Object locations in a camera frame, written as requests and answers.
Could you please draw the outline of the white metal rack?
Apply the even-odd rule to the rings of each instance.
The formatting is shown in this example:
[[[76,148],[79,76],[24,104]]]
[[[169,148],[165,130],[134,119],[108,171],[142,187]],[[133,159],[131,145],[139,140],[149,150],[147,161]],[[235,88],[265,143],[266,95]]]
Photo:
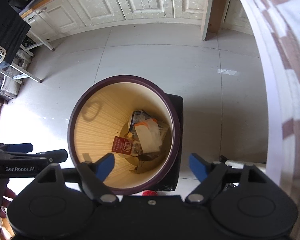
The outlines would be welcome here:
[[[5,64],[0,67],[0,74],[18,84],[22,84],[23,79],[31,79],[37,83],[42,83],[42,79],[36,77],[27,70],[27,68],[30,66],[32,58],[34,57],[34,54],[31,51],[32,49],[39,46],[45,46],[50,51],[55,50],[55,48],[50,44],[49,38],[39,35],[32,29],[29,30],[28,35],[34,38],[37,42],[29,46],[25,46],[21,43],[12,63],[9,66]]]

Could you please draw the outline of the white cabinet row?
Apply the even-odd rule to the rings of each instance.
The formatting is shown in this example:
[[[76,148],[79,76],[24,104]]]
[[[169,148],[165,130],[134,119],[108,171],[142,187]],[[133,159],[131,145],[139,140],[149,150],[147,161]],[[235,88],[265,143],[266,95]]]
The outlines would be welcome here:
[[[181,23],[207,32],[212,0],[41,0],[21,13],[50,41],[118,25]]]

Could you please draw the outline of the round maroon rim trash bin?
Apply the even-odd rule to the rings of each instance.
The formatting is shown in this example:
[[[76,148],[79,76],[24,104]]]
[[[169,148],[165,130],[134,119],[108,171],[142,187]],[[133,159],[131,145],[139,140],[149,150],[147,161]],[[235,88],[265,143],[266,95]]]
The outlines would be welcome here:
[[[155,118],[169,126],[160,152],[143,154],[133,138],[137,122]],[[75,165],[114,155],[105,184],[115,194],[158,191],[175,185],[169,172],[178,157],[181,124],[169,96],[157,85],[134,75],[117,75],[91,86],[75,104],[68,126],[68,146]]]

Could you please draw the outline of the clear orange white plastic wrapper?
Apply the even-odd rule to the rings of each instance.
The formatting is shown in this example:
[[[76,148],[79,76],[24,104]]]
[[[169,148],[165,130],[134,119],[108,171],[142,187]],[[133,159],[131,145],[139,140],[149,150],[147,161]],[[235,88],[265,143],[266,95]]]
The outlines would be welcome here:
[[[143,154],[160,152],[169,126],[155,118],[137,122],[132,127],[133,138],[140,143]]]

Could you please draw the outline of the checkered brown white tablecloth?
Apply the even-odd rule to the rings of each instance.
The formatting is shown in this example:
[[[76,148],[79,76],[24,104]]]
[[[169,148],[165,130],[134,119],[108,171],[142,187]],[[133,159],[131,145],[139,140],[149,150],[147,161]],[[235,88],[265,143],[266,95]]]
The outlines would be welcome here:
[[[300,0],[240,0],[260,54],[268,104],[266,173],[297,205],[300,239]]]

